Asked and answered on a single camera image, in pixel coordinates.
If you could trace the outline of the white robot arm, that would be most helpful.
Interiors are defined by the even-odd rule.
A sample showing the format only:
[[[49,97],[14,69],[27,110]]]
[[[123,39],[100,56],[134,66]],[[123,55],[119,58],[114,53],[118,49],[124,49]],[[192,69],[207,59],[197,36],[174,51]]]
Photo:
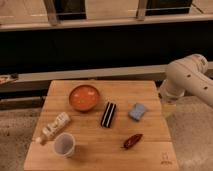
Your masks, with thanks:
[[[169,63],[165,69],[166,79],[159,88],[162,100],[174,102],[188,91],[213,108],[213,80],[205,75],[207,69],[208,61],[200,54]]]

